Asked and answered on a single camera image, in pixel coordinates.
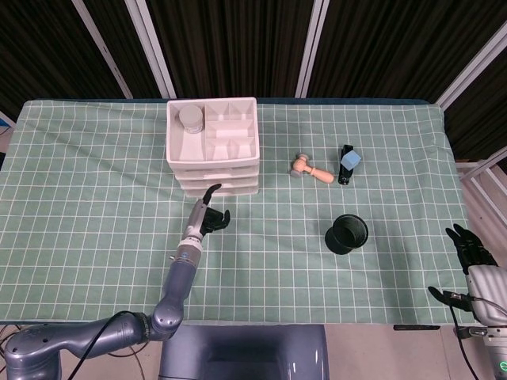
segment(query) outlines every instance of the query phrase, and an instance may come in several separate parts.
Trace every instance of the green grid tablecloth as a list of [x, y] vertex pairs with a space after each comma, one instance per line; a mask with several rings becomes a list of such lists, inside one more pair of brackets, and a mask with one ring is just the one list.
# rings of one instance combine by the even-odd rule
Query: green grid tablecloth
[[[445, 323], [433, 285], [464, 291], [444, 228], [466, 224], [435, 105], [258, 104], [260, 191], [214, 198], [231, 224], [208, 235], [186, 302], [192, 320]], [[0, 319], [88, 321], [150, 313], [195, 199], [165, 157], [166, 105], [31, 101], [0, 172]], [[351, 184], [288, 175], [299, 151]], [[344, 213], [368, 242], [330, 253]], [[462, 320], [472, 321], [461, 316]]]

